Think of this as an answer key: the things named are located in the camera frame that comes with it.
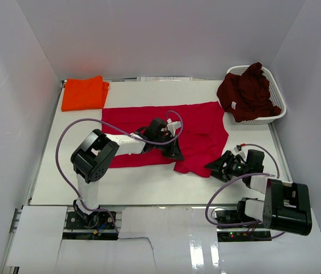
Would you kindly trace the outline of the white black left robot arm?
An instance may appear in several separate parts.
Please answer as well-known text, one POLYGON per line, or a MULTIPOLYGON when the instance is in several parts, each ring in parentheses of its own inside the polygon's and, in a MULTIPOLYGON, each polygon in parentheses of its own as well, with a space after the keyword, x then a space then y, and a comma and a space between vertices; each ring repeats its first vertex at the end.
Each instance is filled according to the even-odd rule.
POLYGON ((105 175, 117 156, 141 155, 160 150, 163 157, 184 160, 178 143, 182 122, 155 118, 147 127, 131 134, 105 134, 93 130, 71 156, 71 163, 78 180, 80 197, 74 202, 74 210, 80 223, 87 228, 97 225, 99 209, 97 193, 99 180, 105 175))

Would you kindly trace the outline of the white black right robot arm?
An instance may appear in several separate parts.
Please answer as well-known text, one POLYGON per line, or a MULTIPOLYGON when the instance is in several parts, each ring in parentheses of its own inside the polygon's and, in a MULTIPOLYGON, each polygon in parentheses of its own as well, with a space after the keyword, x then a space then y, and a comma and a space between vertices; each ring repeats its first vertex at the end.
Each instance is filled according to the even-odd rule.
POLYGON ((312 230, 312 215, 308 186, 284 182, 280 174, 264 171, 263 161, 270 155, 260 145, 250 144, 246 156, 242 156, 244 144, 237 145, 235 152, 227 150, 218 159, 205 165, 211 176, 224 184, 216 190, 205 208, 206 220, 219 228, 243 227, 261 224, 267 229, 281 233, 307 236, 312 230), (237 181, 264 195, 263 200, 242 198, 230 221, 226 216, 217 216, 209 209, 214 199, 226 187, 237 181))

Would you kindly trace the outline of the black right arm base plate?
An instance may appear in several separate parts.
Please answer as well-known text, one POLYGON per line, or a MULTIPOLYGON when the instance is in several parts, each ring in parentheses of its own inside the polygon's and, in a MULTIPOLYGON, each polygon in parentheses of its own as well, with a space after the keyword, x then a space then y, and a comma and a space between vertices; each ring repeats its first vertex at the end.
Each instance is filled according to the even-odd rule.
POLYGON ((252 221, 251 218, 238 216, 236 207, 216 207, 211 212, 213 221, 219 224, 237 223, 238 226, 217 227, 219 243, 241 243, 251 241, 271 241, 271 232, 262 224, 240 225, 243 222, 252 221))

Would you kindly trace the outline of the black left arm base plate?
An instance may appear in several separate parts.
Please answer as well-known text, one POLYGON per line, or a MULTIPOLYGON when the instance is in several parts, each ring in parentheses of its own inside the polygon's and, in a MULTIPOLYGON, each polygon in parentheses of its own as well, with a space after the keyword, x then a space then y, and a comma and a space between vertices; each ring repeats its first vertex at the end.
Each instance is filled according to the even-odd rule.
POLYGON ((68 211, 64 222, 63 240, 109 240, 118 239, 115 226, 119 225, 116 212, 97 212, 94 218, 85 223, 75 211, 68 211))

